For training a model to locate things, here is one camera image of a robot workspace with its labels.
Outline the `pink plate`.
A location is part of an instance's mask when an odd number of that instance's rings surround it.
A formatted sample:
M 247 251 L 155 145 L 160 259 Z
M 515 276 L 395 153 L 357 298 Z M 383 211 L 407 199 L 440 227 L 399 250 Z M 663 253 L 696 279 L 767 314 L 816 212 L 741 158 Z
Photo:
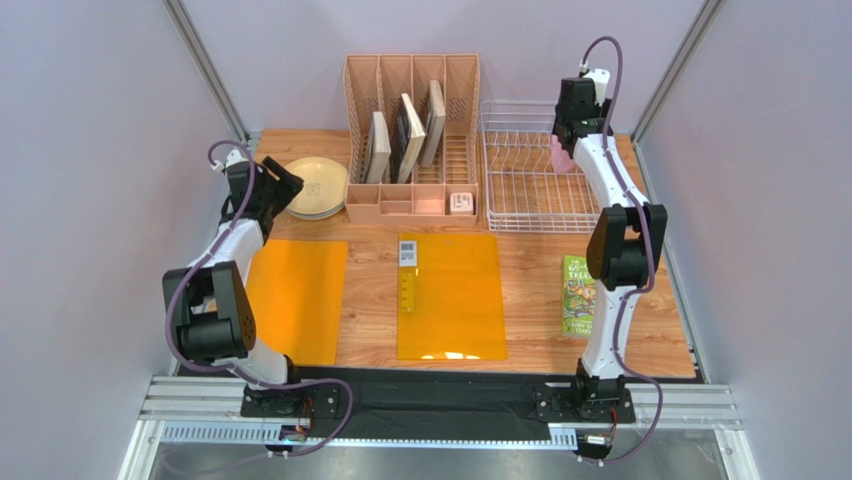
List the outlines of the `pink plate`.
M 558 135 L 552 134 L 550 136 L 550 164 L 555 173 L 566 174 L 577 168 L 576 161 L 573 158 L 575 148 L 575 140 L 563 143 Z

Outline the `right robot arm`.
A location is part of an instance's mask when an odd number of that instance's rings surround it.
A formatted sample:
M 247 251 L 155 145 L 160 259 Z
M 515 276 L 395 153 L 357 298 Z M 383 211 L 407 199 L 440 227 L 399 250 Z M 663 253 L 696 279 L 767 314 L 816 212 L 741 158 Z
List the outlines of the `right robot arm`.
M 636 186 L 622 161 L 606 116 L 610 73 L 593 69 L 561 81 L 550 135 L 550 165 L 558 173 L 579 168 L 601 208 L 586 251 L 595 282 L 592 333 L 570 388 L 579 418 L 610 419 L 627 399 L 625 344 L 641 293 L 652 288 L 668 213 Z

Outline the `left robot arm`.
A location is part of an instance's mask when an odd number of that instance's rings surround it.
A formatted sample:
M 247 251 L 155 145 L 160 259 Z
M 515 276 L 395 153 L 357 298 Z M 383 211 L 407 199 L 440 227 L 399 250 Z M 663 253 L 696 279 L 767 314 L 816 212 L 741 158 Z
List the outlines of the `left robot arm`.
M 304 182 L 271 157 L 249 165 L 238 151 L 224 172 L 229 194 L 213 243 L 189 266 L 163 275 L 167 343 L 186 369 L 243 378 L 252 401 L 289 395 L 299 388 L 295 365 L 259 340 L 246 283 L 275 217 Z

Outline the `blue plate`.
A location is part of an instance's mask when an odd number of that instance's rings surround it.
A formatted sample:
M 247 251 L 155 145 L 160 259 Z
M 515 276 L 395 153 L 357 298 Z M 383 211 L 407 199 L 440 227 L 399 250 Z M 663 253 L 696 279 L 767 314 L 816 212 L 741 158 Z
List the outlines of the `blue plate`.
M 295 212 L 295 211 L 291 211 L 291 210 L 289 210 L 289 209 L 288 209 L 288 210 L 287 210 L 287 213 L 288 213 L 289 215 L 291 215 L 291 216 L 293 216 L 293 217 L 297 218 L 297 219 L 300 219 L 300 220 L 306 220 L 306 221 L 318 221 L 318 220 L 323 220 L 323 219 L 327 219 L 327 218 L 333 217 L 333 216 L 334 216 L 334 215 L 336 215 L 337 213 L 340 213 L 340 212 L 341 212 L 341 210 L 342 210 L 342 209 L 338 209 L 338 210 L 329 210 L 329 211 L 321 212 L 321 213 L 317 213 L 317 214 L 302 214 L 302 213 L 297 213 L 297 212 Z

